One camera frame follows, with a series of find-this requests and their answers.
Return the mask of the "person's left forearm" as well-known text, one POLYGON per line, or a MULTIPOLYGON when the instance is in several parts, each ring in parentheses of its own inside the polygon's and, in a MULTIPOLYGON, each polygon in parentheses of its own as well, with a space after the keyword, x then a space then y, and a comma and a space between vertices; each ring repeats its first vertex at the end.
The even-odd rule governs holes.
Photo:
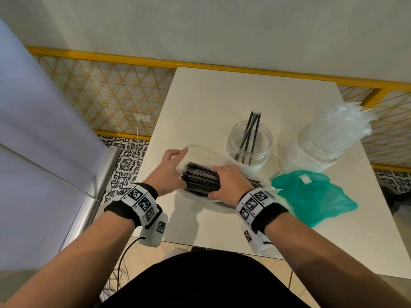
POLYGON ((33 275, 2 308, 93 308, 135 223, 104 212, 33 275))

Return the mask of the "clear plastic bag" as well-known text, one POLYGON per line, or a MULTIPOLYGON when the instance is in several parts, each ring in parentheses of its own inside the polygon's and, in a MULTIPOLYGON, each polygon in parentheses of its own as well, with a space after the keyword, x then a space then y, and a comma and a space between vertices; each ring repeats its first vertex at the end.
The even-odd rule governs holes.
MULTIPOLYGON (((180 176, 182 175, 184 165, 188 162, 197 163, 209 168, 213 168, 213 166, 226 165, 224 163, 225 152, 223 154, 219 154, 201 145, 188 145, 188 148, 188 154, 179 164, 180 176)), ((274 196, 277 196, 280 191, 280 189, 275 189, 272 187, 268 179, 263 178, 262 175, 259 174, 259 171, 256 174, 244 174, 244 176, 247 177, 254 187, 261 187, 274 196)), ((185 206, 190 206, 194 209, 205 209, 223 214, 233 213, 235 210, 233 207, 225 204, 224 202, 220 202, 209 197, 199 197, 185 191, 184 189, 178 189, 178 191, 176 191, 175 204, 184 204, 185 206)))

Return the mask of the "green plastic bag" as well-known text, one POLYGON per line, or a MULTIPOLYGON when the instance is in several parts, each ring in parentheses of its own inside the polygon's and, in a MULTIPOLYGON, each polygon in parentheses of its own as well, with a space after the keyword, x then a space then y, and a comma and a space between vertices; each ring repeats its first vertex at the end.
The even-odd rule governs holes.
POLYGON ((287 201, 295 217, 310 228, 358 209, 357 202, 322 173, 293 171, 273 178, 271 185, 280 189, 279 196, 287 201))

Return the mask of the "black straw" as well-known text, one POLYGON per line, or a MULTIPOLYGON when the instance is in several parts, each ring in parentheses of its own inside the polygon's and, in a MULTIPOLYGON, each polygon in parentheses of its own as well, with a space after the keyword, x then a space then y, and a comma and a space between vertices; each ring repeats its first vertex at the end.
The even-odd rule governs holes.
MULTIPOLYGON (((256 113, 254 113, 254 123, 255 123, 255 121, 256 121, 256 113)), ((249 148, 249 143, 250 143, 250 141, 251 141, 251 135, 252 135, 252 129, 253 129, 253 126, 252 127, 250 127, 250 133, 249 133, 249 136, 248 136, 248 138, 247 138, 247 140, 246 140, 246 142, 244 143, 244 146, 243 146, 243 148, 242 148, 242 152, 243 152, 243 155, 242 155, 242 160, 241 160, 241 163, 242 164, 244 164, 245 163, 245 159, 246 159, 246 154, 247 154, 247 152, 248 152, 248 148, 249 148)))
POLYGON ((248 120, 248 122, 247 122, 246 128, 245 128, 245 130, 244 130, 244 134, 243 134, 243 137, 242 137, 240 146, 239 146, 239 152, 237 152, 237 153, 235 154, 235 157, 234 157, 234 160, 236 160, 236 161, 238 161, 238 159, 239 159, 239 157, 240 157, 240 151, 242 150, 242 148, 243 148, 243 146, 244 146, 244 143, 246 142, 246 140, 247 140, 247 138, 248 138, 248 136, 249 136, 249 133, 251 132, 251 131, 250 131, 250 127, 253 126, 253 123, 254 123, 254 112, 251 111, 250 116, 249 116, 249 120, 248 120))
POLYGON ((252 160, 254 158, 254 150, 255 150, 255 145, 256 145, 256 138, 257 138, 258 131, 259 131, 260 120, 261 120, 261 112, 256 113, 256 121, 255 121, 253 129, 252 129, 254 132, 253 132, 253 141, 252 141, 252 146, 251 146, 251 152, 250 152, 248 165, 252 165, 252 160))

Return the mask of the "person's right hand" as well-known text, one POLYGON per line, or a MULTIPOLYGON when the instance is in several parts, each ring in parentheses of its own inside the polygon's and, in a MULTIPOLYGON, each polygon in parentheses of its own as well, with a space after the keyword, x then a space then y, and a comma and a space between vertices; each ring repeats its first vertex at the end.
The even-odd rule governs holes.
POLYGON ((229 186, 225 189, 210 192, 208 197, 224 202, 232 207, 237 207, 243 196, 254 189, 254 186, 240 172, 236 165, 229 165, 229 186))

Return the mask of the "right wristband with marker plate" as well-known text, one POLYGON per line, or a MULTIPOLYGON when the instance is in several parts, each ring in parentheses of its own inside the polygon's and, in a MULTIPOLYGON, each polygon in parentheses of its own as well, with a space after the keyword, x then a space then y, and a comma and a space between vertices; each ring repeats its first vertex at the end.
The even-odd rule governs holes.
POLYGON ((265 234, 265 228, 289 210, 278 199, 263 188, 246 192, 238 202, 236 213, 254 233, 265 234))

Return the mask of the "clear jar with few straws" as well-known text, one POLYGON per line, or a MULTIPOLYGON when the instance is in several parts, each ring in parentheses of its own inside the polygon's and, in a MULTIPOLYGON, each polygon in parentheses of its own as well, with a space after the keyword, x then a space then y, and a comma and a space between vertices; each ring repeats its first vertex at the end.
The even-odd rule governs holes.
POLYGON ((240 151, 240 157, 238 161, 234 160, 235 154, 239 152, 239 146, 246 128, 247 121, 241 121, 234 125, 228 138, 225 141, 225 157, 224 163, 227 165, 237 165, 241 172, 244 174, 256 174, 266 161, 269 159, 272 151, 273 136, 270 130, 262 123, 259 124, 259 131, 256 138, 256 145, 254 150, 254 158, 252 165, 248 165, 251 146, 253 141, 253 132, 251 135, 251 141, 249 143, 248 152, 246 154, 245 163, 242 164, 243 152, 240 151))

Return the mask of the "person's left hand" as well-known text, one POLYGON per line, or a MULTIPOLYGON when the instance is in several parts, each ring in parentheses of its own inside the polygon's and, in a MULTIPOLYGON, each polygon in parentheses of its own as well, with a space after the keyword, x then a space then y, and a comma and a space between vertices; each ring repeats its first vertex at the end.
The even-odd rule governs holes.
POLYGON ((143 181, 157 191, 158 197, 187 187, 186 182, 182 181, 176 170, 176 155, 179 151, 166 150, 159 165, 143 181))

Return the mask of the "bundle of black straws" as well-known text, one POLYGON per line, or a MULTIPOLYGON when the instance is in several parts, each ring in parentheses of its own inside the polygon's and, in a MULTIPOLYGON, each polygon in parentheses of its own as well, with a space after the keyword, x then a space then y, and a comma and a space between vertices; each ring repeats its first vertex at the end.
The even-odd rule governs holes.
POLYGON ((185 191, 199 197, 208 197, 221 187, 217 171, 193 162, 184 165, 181 179, 187 184, 185 191))

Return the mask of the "wristband with marker plate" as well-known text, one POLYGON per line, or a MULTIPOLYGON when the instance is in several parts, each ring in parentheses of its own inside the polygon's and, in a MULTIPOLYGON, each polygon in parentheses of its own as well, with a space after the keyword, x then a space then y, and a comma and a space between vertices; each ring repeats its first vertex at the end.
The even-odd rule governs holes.
POLYGON ((149 184, 129 184, 120 190, 104 208, 104 212, 130 219, 135 227, 150 229, 162 214, 162 208, 157 204, 158 193, 149 184))
POLYGON ((254 233, 265 234, 265 228, 289 210, 278 199, 263 188, 246 192, 238 202, 236 213, 254 233))

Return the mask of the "person's right forearm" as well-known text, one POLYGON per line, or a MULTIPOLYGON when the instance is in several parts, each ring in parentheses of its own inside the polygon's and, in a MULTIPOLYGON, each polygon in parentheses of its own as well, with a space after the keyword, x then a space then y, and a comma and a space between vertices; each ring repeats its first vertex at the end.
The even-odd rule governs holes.
POLYGON ((265 235, 322 308, 411 308, 386 281, 290 213, 265 235))

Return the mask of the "yellow lattice railing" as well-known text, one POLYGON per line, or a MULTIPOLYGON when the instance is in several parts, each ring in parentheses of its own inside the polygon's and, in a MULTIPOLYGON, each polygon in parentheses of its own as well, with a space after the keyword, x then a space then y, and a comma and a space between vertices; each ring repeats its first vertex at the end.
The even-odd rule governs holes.
POLYGON ((372 109, 373 134, 362 143, 373 168, 411 172, 411 79, 406 82, 170 61, 96 52, 26 46, 92 129, 136 137, 132 114, 152 136, 178 67, 334 82, 342 100, 372 109))

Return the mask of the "clear jar with wrapped straws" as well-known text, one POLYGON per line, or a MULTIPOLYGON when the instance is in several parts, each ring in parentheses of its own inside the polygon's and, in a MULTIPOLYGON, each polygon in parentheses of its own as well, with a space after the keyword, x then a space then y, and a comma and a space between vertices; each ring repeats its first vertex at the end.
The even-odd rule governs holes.
POLYGON ((308 124, 300 130, 295 138, 279 151, 279 166, 281 172, 310 171, 322 173, 330 166, 339 162, 344 152, 334 153, 321 149, 311 139, 308 124))

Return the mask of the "left wristband with marker plate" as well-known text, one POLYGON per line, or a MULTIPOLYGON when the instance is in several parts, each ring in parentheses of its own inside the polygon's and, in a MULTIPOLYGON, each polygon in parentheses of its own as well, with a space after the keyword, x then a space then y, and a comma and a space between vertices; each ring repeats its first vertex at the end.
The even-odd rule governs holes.
POLYGON ((158 193, 149 184, 129 184, 120 190, 104 208, 104 212, 130 219, 135 227, 150 229, 162 214, 162 208, 157 204, 158 193))

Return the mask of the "grey cabinet panel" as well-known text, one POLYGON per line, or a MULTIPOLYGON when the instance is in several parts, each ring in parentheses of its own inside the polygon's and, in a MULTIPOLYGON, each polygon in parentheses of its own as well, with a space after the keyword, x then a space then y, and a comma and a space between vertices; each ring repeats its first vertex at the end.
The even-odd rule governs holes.
POLYGON ((60 252, 109 157, 0 18, 0 272, 36 270, 60 252))

